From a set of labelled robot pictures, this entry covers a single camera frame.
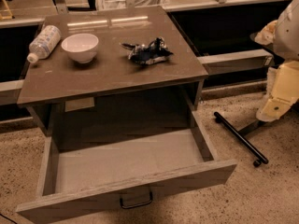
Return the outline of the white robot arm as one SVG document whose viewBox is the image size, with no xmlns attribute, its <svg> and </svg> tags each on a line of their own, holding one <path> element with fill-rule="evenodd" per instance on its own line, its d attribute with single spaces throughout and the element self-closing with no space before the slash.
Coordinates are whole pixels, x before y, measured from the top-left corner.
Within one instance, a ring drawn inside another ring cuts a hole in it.
<svg viewBox="0 0 299 224">
<path fill-rule="evenodd" d="M 292 0 L 254 41 L 264 46 L 272 44 L 273 52 L 284 59 L 277 69 L 268 69 L 266 95 L 256 113 L 258 120 L 272 122 L 299 100 L 299 0 Z"/>
</svg>

